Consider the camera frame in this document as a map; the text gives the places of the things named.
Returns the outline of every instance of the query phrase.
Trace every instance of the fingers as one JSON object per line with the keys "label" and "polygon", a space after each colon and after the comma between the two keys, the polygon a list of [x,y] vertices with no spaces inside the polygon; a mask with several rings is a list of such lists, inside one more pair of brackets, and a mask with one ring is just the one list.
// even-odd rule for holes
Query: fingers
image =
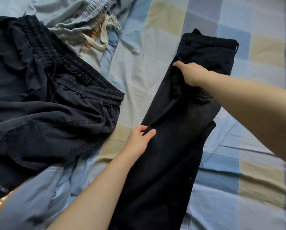
{"label": "fingers", "polygon": [[138,125],[138,126],[136,126],[136,130],[137,131],[145,131],[145,129],[147,128],[147,126],[144,126],[144,125]]}
{"label": "fingers", "polygon": [[154,135],[156,135],[156,129],[150,130],[150,131],[147,132],[147,133],[145,134],[145,136],[143,136],[143,137],[147,140],[147,142],[149,142],[150,139],[154,137]]}
{"label": "fingers", "polygon": [[181,70],[185,66],[185,64],[181,61],[176,61],[173,63],[173,66],[176,66]]}

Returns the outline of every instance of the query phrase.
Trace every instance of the checkered bedsheet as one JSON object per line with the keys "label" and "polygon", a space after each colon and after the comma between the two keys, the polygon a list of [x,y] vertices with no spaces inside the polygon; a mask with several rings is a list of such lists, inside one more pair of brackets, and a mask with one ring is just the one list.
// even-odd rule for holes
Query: checkered bedsheet
{"label": "checkered bedsheet", "polygon": [[[181,35],[236,39],[232,76],[286,88],[286,0],[137,0],[107,79],[125,92],[110,159],[140,124]],[[181,229],[286,229],[286,163],[221,109]]]}

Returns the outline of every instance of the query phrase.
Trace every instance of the dark navy pants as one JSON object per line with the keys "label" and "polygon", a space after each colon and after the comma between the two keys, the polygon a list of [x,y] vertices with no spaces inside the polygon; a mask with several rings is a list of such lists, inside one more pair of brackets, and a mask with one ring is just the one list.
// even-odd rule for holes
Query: dark navy pants
{"label": "dark navy pants", "polygon": [[[193,33],[182,36],[172,64],[196,62],[230,75],[238,43]],[[142,122],[154,128],[145,153],[131,168],[110,230],[179,230],[202,158],[221,106],[209,93],[185,84],[170,65]]]}
{"label": "dark navy pants", "polygon": [[0,198],[99,147],[123,96],[35,16],[0,17]]}

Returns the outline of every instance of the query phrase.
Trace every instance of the clothing pile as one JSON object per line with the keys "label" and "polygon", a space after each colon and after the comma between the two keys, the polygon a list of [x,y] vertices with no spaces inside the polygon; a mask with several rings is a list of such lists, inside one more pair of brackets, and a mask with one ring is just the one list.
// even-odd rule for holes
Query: clothing pile
{"label": "clothing pile", "polygon": [[[80,0],[76,8],[77,18],[67,16],[63,23],[53,21],[51,27],[35,15],[0,17],[2,200],[52,165],[67,165],[79,156],[91,155],[115,129],[124,93],[82,60],[65,40],[70,35],[80,39],[76,41],[79,44],[84,40],[91,43],[83,29],[73,29],[91,30],[86,27],[92,26],[95,18],[103,21],[102,45],[108,43],[106,26],[121,28],[106,14],[108,0],[99,0],[98,14],[81,21],[81,16],[88,16],[85,10],[94,8],[85,1]],[[237,49],[236,40],[204,36],[195,29],[182,36],[172,64],[177,60],[196,62],[230,75]],[[203,145],[221,106],[205,90],[186,85],[181,71],[172,64],[142,122],[149,126],[146,131],[154,128],[157,134],[131,168],[109,229],[179,229],[186,213]],[[33,214],[21,225],[14,227],[10,221],[0,224],[0,229],[44,229],[58,216],[50,216],[49,209],[44,206],[37,212],[27,208]]]}

